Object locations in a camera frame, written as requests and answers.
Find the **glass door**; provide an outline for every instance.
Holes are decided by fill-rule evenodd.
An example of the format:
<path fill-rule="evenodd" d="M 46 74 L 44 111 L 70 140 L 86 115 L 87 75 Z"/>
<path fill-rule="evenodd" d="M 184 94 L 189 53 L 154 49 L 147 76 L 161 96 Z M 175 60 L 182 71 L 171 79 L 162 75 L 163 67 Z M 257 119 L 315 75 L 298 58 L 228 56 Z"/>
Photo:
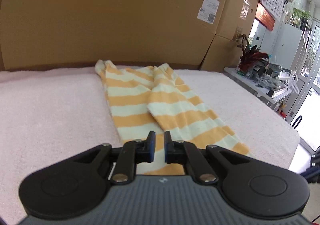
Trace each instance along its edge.
<path fill-rule="evenodd" d="M 308 45 L 305 63 L 298 69 L 300 93 L 286 120 L 299 123 L 296 130 L 301 143 L 314 153 L 320 147 L 320 23 L 314 21 L 313 34 Z"/>

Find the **green plant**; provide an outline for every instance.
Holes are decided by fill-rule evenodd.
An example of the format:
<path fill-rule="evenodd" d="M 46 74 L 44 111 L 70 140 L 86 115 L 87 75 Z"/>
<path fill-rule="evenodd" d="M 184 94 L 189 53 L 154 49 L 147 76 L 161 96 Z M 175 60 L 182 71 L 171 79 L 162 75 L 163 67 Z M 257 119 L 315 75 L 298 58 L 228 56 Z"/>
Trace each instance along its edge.
<path fill-rule="evenodd" d="M 294 18 L 299 19 L 302 17 L 302 10 L 298 8 L 294 8 L 292 12 L 292 16 L 294 15 Z"/>
<path fill-rule="evenodd" d="M 302 14 L 301 14 L 301 17 L 306 18 L 306 19 L 310 19 L 311 18 L 310 11 L 303 10 Z"/>
<path fill-rule="evenodd" d="M 295 19 L 300 19 L 300 18 L 310 19 L 311 18 L 310 11 L 301 10 L 298 8 L 293 9 L 292 15 L 294 15 Z"/>

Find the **door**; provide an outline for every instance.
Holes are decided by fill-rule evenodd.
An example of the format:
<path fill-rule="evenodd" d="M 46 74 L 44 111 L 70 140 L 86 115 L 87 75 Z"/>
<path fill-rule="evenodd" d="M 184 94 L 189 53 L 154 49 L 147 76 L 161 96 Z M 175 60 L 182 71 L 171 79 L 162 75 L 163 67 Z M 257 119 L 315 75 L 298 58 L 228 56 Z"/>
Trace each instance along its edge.
<path fill-rule="evenodd" d="M 313 22 L 312 36 L 308 44 L 305 62 L 297 71 L 299 95 L 292 94 L 287 99 L 286 120 L 293 124 L 298 118 L 302 120 L 296 127 L 302 138 L 301 143 L 310 153 L 320 147 L 320 22 Z"/>
<path fill-rule="evenodd" d="M 258 20 L 255 19 L 253 21 L 251 32 L 248 38 L 249 44 L 251 46 L 261 46 L 266 29 L 267 28 L 264 25 L 262 25 Z"/>

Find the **metal screw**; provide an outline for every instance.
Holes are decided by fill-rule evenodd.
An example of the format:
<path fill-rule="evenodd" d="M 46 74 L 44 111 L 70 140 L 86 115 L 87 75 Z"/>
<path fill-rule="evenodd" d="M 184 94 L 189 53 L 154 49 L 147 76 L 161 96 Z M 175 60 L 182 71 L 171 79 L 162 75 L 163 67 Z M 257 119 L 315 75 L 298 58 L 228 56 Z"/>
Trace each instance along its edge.
<path fill-rule="evenodd" d="M 118 174 L 115 174 L 113 177 L 112 177 L 113 181 L 115 182 L 125 182 L 128 180 L 128 177 L 123 174 L 123 173 L 118 173 Z"/>
<path fill-rule="evenodd" d="M 204 182 L 213 182 L 214 180 L 216 180 L 216 177 L 213 174 L 204 173 L 200 176 L 200 179 Z"/>

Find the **cardboard box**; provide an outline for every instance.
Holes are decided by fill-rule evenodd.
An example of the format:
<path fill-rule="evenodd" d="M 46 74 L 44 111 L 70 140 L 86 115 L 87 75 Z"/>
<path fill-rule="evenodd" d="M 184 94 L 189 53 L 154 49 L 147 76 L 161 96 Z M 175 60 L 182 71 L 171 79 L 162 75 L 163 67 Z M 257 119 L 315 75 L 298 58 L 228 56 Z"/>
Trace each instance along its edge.
<path fill-rule="evenodd" d="M 226 0 L 216 33 L 230 40 L 249 36 L 259 0 Z"/>
<path fill-rule="evenodd" d="M 2 0 L 5 69 L 98 59 L 199 65 L 215 35 L 197 19 L 204 0 Z"/>
<path fill-rule="evenodd" d="M 249 36 L 259 0 L 226 0 L 216 35 L 205 56 L 201 70 L 223 72 L 236 67 L 242 50 L 237 47 L 242 34 Z"/>
<path fill-rule="evenodd" d="M 215 35 L 201 70 L 223 72 L 225 67 L 237 67 L 242 55 L 238 43 Z"/>

